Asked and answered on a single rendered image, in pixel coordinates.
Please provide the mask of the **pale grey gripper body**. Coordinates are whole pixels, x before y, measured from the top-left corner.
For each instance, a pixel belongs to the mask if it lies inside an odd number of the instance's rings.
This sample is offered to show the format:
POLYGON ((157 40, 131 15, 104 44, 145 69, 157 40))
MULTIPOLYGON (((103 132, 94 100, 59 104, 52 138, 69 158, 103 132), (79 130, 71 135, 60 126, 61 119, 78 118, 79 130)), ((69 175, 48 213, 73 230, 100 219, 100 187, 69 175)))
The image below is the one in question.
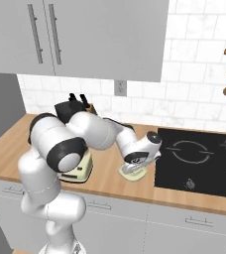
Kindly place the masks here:
POLYGON ((148 163, 139 163, 139 164, 125 163, 122 166, 122 172, 125 175, 137 174, 139 171, 142 171, 147 165, 148 163))

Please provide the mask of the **cream blender lid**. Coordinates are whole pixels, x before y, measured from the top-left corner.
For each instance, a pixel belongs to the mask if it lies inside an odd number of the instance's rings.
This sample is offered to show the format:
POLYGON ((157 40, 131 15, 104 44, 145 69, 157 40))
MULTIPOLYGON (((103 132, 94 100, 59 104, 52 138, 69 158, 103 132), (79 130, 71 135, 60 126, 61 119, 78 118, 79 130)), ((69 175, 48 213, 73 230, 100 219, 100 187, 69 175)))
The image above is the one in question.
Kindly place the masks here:
POLYGON ((121 166, 118 172, 125 180, 136 182, 145 176, 147 173, 147 168, 143 167, 139 169, 128 169, 125 166, 121 166))

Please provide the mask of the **cream blender with dark jug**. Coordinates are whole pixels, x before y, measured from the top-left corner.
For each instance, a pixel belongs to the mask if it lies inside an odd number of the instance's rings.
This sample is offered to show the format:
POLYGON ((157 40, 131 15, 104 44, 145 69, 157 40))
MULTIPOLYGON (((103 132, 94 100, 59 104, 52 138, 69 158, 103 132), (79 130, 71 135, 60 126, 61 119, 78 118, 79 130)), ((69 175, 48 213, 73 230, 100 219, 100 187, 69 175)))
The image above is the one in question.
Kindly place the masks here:
MULTIPOLYGON (((86 111, 92 113, 92 107, 88 103, 83 103, 78 100, 69 100, 55 105, 56 115, 58 119, 66 124, 70 118, 79 111, 86 111)), ((78 166, 66 173, 59 174, 59 179, 68 183, 85 183, 92 171, 92 156, 89 150, 87 150, 78 164, 78 166)))

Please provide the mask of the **black hob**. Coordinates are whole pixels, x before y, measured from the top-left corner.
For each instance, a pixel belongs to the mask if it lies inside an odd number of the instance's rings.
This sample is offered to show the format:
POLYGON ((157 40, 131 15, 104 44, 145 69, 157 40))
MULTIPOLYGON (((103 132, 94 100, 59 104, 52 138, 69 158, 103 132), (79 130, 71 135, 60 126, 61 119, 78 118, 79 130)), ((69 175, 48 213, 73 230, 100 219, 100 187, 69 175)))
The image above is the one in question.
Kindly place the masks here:
POLYGON ((226 197, 226 134, 160 128, 155 186, 226 197))

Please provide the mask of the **grey base cupboard door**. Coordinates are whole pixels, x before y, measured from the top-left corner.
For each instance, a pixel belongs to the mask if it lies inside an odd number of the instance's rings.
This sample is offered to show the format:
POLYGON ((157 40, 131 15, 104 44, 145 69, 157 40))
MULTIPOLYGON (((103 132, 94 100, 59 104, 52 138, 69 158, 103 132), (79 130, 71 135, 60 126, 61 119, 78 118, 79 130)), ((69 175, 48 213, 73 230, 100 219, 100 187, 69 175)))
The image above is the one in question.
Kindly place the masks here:
POLYGON ((0 195, 0 226, 15 250, 39 254, 47 244, 46 223, 24 213, 17 196, 0 195))
POLYGON ((226 235, 148 222, 144 254, 226 254, 226 235))
POLYGON ((146 222, 88 211, 73 225, 87 254, 143 254, 146 222))

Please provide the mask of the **wooden knife block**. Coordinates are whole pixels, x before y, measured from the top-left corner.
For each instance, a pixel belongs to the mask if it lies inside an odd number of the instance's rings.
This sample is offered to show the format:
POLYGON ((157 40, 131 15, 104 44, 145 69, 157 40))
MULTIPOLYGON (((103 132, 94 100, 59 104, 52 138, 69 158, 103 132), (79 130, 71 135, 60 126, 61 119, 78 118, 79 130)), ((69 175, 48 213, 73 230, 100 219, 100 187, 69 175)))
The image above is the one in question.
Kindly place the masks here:
POLYGON ((96 112, 96 110, 95 110, 95 108, 94 108, 94 106, 93 106, 93 104, 92 104, 92 103, 89 103, 88 105, 89 105, 89 106, 86 107, 86 111, 87 111, 87 112, 90 112, 90 113, 92 113, 92 114, 98 115, 97 112, 96 112))

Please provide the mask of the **grey wall outlet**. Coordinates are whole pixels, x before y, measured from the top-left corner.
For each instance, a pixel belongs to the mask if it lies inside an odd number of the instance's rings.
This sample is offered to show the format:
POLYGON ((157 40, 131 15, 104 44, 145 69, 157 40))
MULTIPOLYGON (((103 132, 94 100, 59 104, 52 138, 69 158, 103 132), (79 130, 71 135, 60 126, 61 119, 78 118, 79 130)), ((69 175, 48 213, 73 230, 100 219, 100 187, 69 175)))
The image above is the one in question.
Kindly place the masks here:
POLYGON ((115 80, 114 81, 114 95, 115 96, 126 96, 127 95, 127 81, 126 80, 115 80))

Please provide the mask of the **grey wall cupboard door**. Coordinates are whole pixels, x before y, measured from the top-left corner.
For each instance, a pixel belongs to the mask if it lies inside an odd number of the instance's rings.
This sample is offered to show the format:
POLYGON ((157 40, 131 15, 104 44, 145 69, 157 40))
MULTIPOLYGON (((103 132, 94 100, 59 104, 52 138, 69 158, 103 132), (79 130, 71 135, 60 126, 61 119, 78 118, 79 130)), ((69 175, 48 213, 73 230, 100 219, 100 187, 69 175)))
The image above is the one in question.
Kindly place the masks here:
POLYGON ((54 75, 43 0, 0 0, 0 73, 54 75), (43 63, 39 64, 28 4, 33 4, 43 63))
POLYGON ((44 0, 56 75, 159 82, 169 1, 44 0), (49 4, 55 6, 61 64, 49 4))

